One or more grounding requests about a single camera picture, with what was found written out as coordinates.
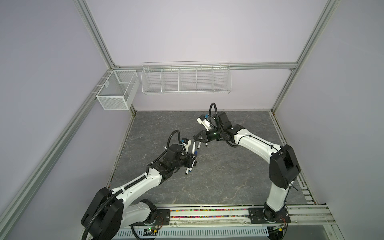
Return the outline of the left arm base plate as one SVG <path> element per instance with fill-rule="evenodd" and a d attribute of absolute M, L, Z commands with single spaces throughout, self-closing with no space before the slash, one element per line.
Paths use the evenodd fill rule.
<path fill-rule="evenodd" d="M 134 223 L 133 226 L 168 226 L 171 220 L 170 209 L 157 209 L 150 213 L 143 222 Z"/>

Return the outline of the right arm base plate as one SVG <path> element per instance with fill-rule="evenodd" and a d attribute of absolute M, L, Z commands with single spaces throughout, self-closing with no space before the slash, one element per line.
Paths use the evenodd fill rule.
<path fill-rule="evenodd" d="M 252 224 L 289 224 L 291 218 L 287 208 L 275 212 L 272 209 L 257 207 L 249 208 L 249 219 Z"/>

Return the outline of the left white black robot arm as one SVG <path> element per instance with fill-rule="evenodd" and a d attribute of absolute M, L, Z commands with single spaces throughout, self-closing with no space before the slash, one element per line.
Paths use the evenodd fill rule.
<path fill-rule="evenodd" d="M 149 200 L 134 204 L 147 191 L 161 185 L 180 168 L 196 165 L 197 150 L 188 151 L 184 144 L 165 147 L 163 153 L 147 165 L 146 171 L 134 180 L 109 190 L 100 189 L 92 199 L 81 224 L 82 239 L 110 240 L 120 228 L 139 222 L 155 221 L 157 207 Z"/>

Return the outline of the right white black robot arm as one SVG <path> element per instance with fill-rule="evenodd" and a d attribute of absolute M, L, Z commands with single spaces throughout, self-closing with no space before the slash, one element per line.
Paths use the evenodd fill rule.
<path fill-rule="evenodd" d="M 212 117 L 201 115 L 197 122 L 205 129 L 194 136 L 195 141 L 205 144 L 224 141 L 234 148 L 244 147 L 269 164 L 269 178 L 272 185 L 264 205 L 265 219 L 273 222 L 275 218 L 287 214 L 286 199 L 289 188 L 301 173 L 294 149 L 290 145 L 280 146 L 268 142 L 241 125 L 232 125 L 224 112 L 214 114 Z"/>

